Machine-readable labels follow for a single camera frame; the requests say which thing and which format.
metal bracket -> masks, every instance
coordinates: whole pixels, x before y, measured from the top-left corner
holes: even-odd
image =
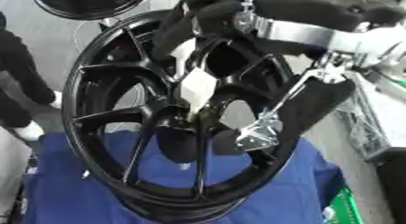
[[[345,54],[327,53],[320,61],[304,72],[299,81],[289,90],[289,92],[272,108],[262,112],[258,120],[240,129],[236,144],[241,151],[254,151],[279,144],[278,134],[284,128],[284,124],[279,120],[277,112],[283,105],[299,94],[305,87],[305,83],[310,78],[317,78],[324,83],[340,83],[346,78],[344,72],[353,67],[352,57]]]

cable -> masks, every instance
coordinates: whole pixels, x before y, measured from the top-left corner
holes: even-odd
[[[74,46],[75,46],[75,48],[76,48],[76,51],[78,51],[78,53],[81,51],[81,48],[79,47],[79,43],[78,43],[78,41],[77,41],[77,39],[76,39],[76,35],[78,34],[79,30],[80,30],[85,24],[87,24],[87,23],[89,23],[89,22],[90,22],[90,21],[84,21],[84,22],[82,22],[81,24],[78,24],[78,26],[76,26],[76,28],[75,28],[74,31],[73,31],[72,39],[73,39],[73,42],[74,42]]]
[[[134,101],[134,103],[131,105],[131,107],[135,107],[138,103],[140,103],[140,96],[141,96],[141,90],[140,87],[138,87],[138,85],[141,83],[138,83],[137,85],[135,85],[133,88],[136,88],[137,91],[137,96],[136,96],[136,100]],[[120,127],[122,127],[124,125],[125,122],[122,122],[120,124],[118,124],[114,129],[112,129],[110,132],[115,132],[117,131]]]

black wheel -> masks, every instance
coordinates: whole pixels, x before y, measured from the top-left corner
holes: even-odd
[[[51,15],[73,20],[96,20],[131,10],[143,0],[34,0]]]
[[[75,153],[129,209],[163,223],[206,222],[234,209],[268,183],[290,158],[296,140],[272,151],[251,151],[251,165],[236,177],[214,185],[205,183],[208,141],[229,130],[219,120],[227,106],[242,100],[258,115],[291,72],[283,57],[263,55],[244,40],[219,38],[204,42],[191,62],[207,58],[208,69],[218,78],[218,87],[198,118],[188,122],[188,107],[176,96],[179,82],[170,76],[174,61],[157,61],[150,56],[151,37],[165,14],[158,11],[134,16],[89,44],[65,86],[63,122]],[[126,49],[128,54],[112,61],[111,55],[117,49]],[[228,57],[233,60],[224,70],[223,61]],[[113,110],[122,95],[137,83],[145,88],[145,105]],[[126,162],[116,161],[102,143],[105,125],[111,122],[141,124]],[[183,131],[194,138],[188,146],[196,152],[197,163],[191,188],[170,188],[138,175],[142,153],[150,138],[162,129]]]

green object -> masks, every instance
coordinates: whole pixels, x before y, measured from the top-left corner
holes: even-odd
[[[327,224],[363,224],[360,213],[355,205],[353,193],[350,189],[343,189],[333,200],[330,207],[335,211]]]
[[[398,80],[398,84],[401,85],[401,86],[403,86],[403,87],[406,87],[406,79],[400,79],[400,80]]]

blue fabric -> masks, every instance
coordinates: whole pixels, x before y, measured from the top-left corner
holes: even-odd
[[[109,151],[126,161],[136,134],[120,131],[107,134]],[[83,180],[84,168],[71,153],[63,133],[41,139],[38,171],[25,176],[28,209],[25,224],[141,224],[153,223],[125,209],[92,175]],[[249,163],[247,156],[208,157],[208,183],[226,180]],[[145,179],[167,186],[188,187],[195,173],[166,160],[151,141],[140,165]],[[322,208],[344,186],[340,170],[327,163],[311,143],[302,139],[284,169],[264,188],[216,224],[323,223]]]

